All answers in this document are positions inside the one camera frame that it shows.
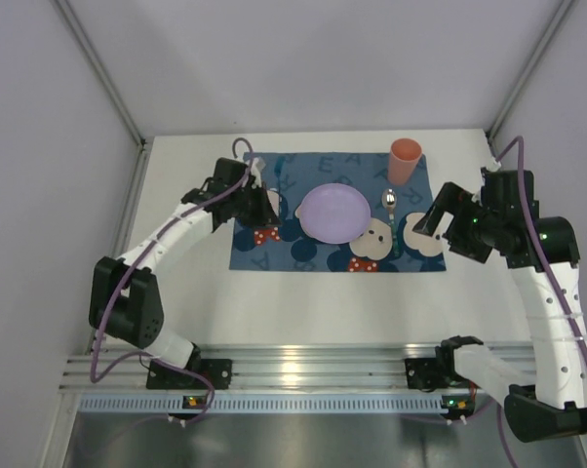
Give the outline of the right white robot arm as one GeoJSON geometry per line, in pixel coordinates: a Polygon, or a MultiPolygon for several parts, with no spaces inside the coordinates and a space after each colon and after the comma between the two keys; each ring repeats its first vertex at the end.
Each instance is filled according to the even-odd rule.
{"type": "Polygon", "coordinates": [[[526,312],[535,378],[496,357],[474,336],[453,336],[435,349],[447,380],[469,380],[502,406],[523,443],[587,434],[587,331],[578,280],[580,254],[561,216],[543,217],[530,171],[482,171],[473,194],[445,183],[414,232],[432,236],[445,214],[450,251],[479,263],[505,259],[526,312]]]}

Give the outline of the purple plastic plate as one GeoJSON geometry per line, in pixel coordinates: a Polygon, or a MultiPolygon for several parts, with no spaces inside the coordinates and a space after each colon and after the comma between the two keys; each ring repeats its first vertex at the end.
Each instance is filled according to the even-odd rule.
{"type": "Polygon", "coordinates": [[[309,191],[297,209],[300,226],[321,243],[347,244],[362,235],[370,224],[371,207],[356,188],[326,183],[309,191]]]}

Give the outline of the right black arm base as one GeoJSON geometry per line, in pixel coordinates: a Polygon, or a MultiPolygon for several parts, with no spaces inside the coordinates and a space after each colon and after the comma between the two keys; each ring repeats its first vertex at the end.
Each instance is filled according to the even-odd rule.
{"type": "Polygon", "coordinates": [[[407,385],[410,390],[431,393],[444,389],[475,389],[470,380],[436,358],[406,358],[404,360],[407,385]]]}

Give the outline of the right aluminium frame post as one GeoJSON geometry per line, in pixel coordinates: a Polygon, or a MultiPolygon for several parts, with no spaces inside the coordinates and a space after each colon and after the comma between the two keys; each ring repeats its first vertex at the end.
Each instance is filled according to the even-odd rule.
{"type": "Polygon", "coordinates": [[[528,49],[527,58],[521,65],[508,93],[495,112],[492,123],[485,130],[489,145],[494,144],[495,138],[511,116],[522,94],[527,89],[532,76],[551,49],[576,5],[576,0],[560,0],[556,2],[553,13],[538,33],[535,42],[528,49]]]}

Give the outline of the aluminium frame post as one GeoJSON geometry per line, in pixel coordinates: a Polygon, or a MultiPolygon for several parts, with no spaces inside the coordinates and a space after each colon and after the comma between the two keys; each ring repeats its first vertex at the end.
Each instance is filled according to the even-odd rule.
{"type": "Polygon", "coordinates": [[[125,130],[137,147],[145,145],[145,138],[138,129],[135,119],[131,115],[127,104],[124,102],[117,86],[113,82],[107,67],[99,56],[99,53],[89,37],[86,28],[76,14],[73,6],[66,0],[51,0],[59,18],[64,23],[71,37],[75,40],[86,63],[94,73],[98,82],[121,120],[125,130]]]}
{"type": "Polygon", "coordinates": [[[494,144],[495,138],[511,116],[522,94],[527,89],[532,76],[551,49],[576,5],[576,0],[560,0],[556,2],[553,13],[538,33],[535,42],[528,49],[527,58],[521,65],[508,93],[495,112],[492,123],[485,130],[489,145],[494,144]]]}

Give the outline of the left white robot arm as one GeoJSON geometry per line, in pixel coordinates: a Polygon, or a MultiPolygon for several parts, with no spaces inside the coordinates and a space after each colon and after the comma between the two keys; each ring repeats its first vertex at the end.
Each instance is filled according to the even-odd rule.
{"type": "Polygon", "coordinates": [[[200,350],[166,318],[158,277],[231,219],[250,228],[278,225],[261,177],[263,168],[255,157],[218,159],[213,175],[187,192],[152,234],[119,257],[97,262],[89,310],[96,352],[108,335],[167,368],[191,370],[200,350]]]}

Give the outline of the blue bear print placemat cloth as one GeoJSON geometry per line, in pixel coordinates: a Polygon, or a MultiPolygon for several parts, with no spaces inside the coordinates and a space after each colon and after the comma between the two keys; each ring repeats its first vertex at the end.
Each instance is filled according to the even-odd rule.
{"type": "Polygon", "coordinates": [[[421,158],[409,181],[395,187],[395,218],[401,256],[393,254],[391,228],[382,206],[387,180],[385,153],[264,153],[263,179],[275,212],[278,228],[252,230],[234,227],[229,267],[263,272],[407,273],[443,272],[446,269],[440,234],[432,237],[412,231],[432,203],[426,160],[421,158]],[[274,167],[286,158],[282,172],[283,194],[277,192],[274,167]],[[304,233],[297,209],[304,196],[325,183],[341,183],[361,192],[370,204],[368,232],[356,242],[321,243],[304,233]]]}

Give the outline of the aluminium rail frame front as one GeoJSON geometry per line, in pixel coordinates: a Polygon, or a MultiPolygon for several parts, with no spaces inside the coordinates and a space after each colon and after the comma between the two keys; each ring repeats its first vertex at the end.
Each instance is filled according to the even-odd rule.
{"type": "MultiPolygon", "coordinates": [[[[232,361],[231,393],[399,393],[407,390],[406,358],[432,358],[432,344],[392,346],[205,346],[204,359],[232,361]]],[[[119,363],[99,383],[91,358],[67,359],[62,393],[138,393],[146,390],[145,358],[119,363]]]]}

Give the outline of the orange plastic cup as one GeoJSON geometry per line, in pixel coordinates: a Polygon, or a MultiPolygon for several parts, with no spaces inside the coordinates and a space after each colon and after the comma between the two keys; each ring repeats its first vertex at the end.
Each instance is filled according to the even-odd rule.
{"type": "Polygon", "coordinates": [[[410,179],[422,156],[420,144],[411,138],[399,138],[391,146],[387,179],[394,185],[404,185],[410,179]]]}

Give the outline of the left aluminium frame post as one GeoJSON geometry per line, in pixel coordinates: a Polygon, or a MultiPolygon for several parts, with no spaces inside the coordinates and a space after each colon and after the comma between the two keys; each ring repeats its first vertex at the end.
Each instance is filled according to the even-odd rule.
{"type": "Polygon", "coordinates": [[[145,145],[145,138],[138,129],[135,119],[131,115],[127,104],[124,102],[117,86],[113,82],[107,67],[99,56],[99,53],[89,37],[86,28],[76,14],[73,6],[66,0],[51,0],[59,18],[64,23],[71,37],[75,40],[86,63],[94,73],[98,82],[121,120],[125,130],[137,147],[145,145]]]}

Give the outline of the silver spoon green handle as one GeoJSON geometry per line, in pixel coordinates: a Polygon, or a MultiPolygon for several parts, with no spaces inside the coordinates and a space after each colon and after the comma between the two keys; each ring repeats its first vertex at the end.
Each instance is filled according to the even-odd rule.
{"type": "Polygon", "coordinates": [[[402,252],[399,245],[397,224],[395,218],[395,210],[397,207],[397,195],[392,188],[387,188],[383,191],[382,206],[385,209],[385,211],[387,211],[389,226],[391,228],[393,254],[396,257],[400,257],[402,252]]]}

